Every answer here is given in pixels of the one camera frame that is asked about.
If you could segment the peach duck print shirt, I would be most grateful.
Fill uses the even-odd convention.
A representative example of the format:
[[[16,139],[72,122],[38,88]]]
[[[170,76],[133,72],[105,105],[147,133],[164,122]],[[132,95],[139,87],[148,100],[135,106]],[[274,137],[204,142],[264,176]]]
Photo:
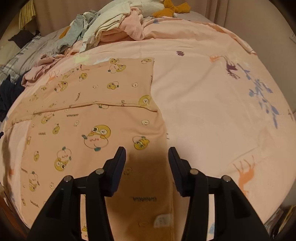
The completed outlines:
[[[32,226],[66,175],[89,175],[126,149],[106,207],[115,240],[173,240],[173,181],[164,120],[151,96],[154,59],[79,65],[48,81],[11,113],[29,121],[21,161],[21,217]]]

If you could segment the navy blue garment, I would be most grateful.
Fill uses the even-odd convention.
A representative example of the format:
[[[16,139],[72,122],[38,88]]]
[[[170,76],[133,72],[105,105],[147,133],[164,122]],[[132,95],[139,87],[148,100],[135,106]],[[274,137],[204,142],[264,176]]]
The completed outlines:
[[[11,82],[11,76],[8,75],[7,78],[1,83],[0,92],[0,121],[3,122],[9,109],[18,98],[18,96],[25,90],[21,85],[23,76],[21,75],[15,83]]]

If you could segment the pink crumpled garment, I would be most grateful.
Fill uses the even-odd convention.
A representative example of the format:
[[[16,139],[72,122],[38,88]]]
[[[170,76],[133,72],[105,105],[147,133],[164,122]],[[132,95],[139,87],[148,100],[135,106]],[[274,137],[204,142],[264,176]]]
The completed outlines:
[[[52,67],[65,57],[66,56],[63,54],[54,54],[53,56],[49,56],[47,54],[41,55],[34,66],[23,75],[21,85],[23,87],[34,85],[39,78],[45,75]]]

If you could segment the plaid pillow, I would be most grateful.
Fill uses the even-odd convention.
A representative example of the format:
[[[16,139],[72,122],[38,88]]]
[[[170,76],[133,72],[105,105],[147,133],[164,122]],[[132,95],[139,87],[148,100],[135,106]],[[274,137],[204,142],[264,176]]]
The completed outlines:
[[[30,42],[13,56],[3,67],[1,67],[1,83],[10,75],[11,82],[30,70],[40,57],[40,44],[42,36],[36,35]]]

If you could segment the dark brown cushion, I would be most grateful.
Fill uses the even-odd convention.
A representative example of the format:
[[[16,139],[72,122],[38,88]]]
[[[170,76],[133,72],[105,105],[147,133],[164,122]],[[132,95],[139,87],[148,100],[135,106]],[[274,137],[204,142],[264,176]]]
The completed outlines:
[[[34,38],[34,35],[28,30],[20,30],[16,35],[12,36],[8,41],[13,41],[20,49]]]

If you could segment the grey small garment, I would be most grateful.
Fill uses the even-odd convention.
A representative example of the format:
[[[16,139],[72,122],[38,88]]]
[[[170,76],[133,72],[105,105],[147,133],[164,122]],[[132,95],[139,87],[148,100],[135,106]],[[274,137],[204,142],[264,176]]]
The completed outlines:
[[[70,28],[65,36],[56,42],[52,54],[60,54],[67,48],[72,47],[77,41],[82,40],[86,31],[99,15],[98,11],[93,10],[78,14],[70,24]]]

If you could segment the pink garment under white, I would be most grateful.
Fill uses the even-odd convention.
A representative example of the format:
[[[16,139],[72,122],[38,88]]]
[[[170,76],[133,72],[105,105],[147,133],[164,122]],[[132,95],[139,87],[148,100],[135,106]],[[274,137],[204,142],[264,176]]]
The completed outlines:
[[[132,7],[131,12],[118,27],[103,31],[100,42],[115,42],[124,39],[141,41],[144,39],[144,17],[137,7]]]

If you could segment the white folded garment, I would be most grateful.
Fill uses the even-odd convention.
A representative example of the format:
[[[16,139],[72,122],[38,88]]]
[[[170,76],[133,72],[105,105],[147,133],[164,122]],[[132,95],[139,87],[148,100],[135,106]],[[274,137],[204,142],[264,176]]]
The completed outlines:
[[[124,18],[130,15],[132,7],[142,7],[142,1],[112,1],[98,11],[98,17],[90,24],[82,38],[79,52],[99,42],[101,32],[118,28]]]

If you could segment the yellow striped hanging cloth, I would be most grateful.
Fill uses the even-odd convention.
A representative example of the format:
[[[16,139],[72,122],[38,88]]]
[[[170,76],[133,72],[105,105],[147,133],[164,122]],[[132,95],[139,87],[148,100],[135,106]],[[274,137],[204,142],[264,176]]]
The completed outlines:
[[[33,0],[29,0],[21,9],[18,17],[18,28],[21,30],[36,16]]]

